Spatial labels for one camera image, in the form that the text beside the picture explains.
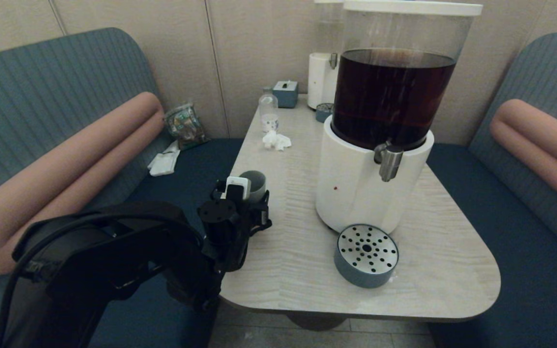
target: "striped upholstery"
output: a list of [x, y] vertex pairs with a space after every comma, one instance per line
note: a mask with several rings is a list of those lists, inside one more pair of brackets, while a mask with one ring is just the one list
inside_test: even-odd
[[[0, 52], [0, 185], [144, 91], [158, 94], [147, 59], [119, 29]], [[159, 136], [89, 206], [124, 201], [146, 176], [153, 155], [169, 141], [166, 133]], [[0, 297], [5, 281], [0, 277]]]
[[511, 66], [469, 150], [557, 234], [557, 193], [498, 145], [489, 123], [500, 105], [520, 99], [557, 118], [557, 33], [526, 47]]

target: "drip tray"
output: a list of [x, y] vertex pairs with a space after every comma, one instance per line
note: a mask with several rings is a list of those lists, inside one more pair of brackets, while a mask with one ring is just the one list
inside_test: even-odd
[[398, 262], [394, 240], [377, 227], [352, 225], [338, 236], [334, 265], [350, 283], [365, 288], [384, 285]]

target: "table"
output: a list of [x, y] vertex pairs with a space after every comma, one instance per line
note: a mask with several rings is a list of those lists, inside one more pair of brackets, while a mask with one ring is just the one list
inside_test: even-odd
[[279, 112], [279, 133], [292, 147], [265, 149], [257, 112], [232, 169], [265, 174], [274, 225], [250, 239], [244, 266], [225, 276], [224, 300], [287, 315], [414, 321], [464, 321], [492, 306], [498, 265], [428, 166], [391, 234], [400, 253], [391, 280], [363, 289], [343, 279], [332, 259], [338, 233], [315, 211], [323, 124], [305, 95]]

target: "blue tissue box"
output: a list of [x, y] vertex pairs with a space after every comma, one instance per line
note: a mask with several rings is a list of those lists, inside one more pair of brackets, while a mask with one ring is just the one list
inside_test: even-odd
[[293, 109], [298, 102], [298, 82], [278, 81], [272, 89], [272, 94], [278, 99], [279, 108]]

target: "white napkin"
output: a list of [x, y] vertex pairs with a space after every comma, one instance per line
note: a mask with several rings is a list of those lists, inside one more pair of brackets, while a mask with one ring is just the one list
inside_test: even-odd
[[276, 130], [270, 130], [262, 139], [265, 148], [276, 148], [278, 151], [285, 150], [286, 147], [292, 146], [292, 140], [283, 134], [277, 134]]
[[161, 154], [157, 154], [147, 166], [147, 169], [150, 170], [150, 175], [161, 176], [173, 174], [178, 156], [179, 146], [177, 145], [177, 141], [174, 141]]

